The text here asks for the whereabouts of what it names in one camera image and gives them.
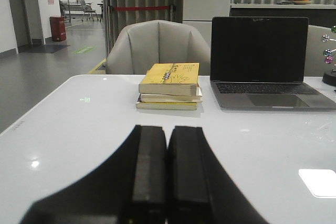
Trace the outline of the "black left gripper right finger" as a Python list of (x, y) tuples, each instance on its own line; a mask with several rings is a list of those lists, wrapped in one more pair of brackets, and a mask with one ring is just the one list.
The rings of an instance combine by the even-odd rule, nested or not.
[(267, 223), (222, 167), (200, 127), (174, 128), (167, 178), (169, 223)]

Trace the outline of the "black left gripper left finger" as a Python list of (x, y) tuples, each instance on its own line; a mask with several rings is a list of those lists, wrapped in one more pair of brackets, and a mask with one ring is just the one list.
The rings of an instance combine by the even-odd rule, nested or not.
[(22, 223), (165, 223), (166, 138), (136, 125), (119, 148), (70, 186), (32, 204)]

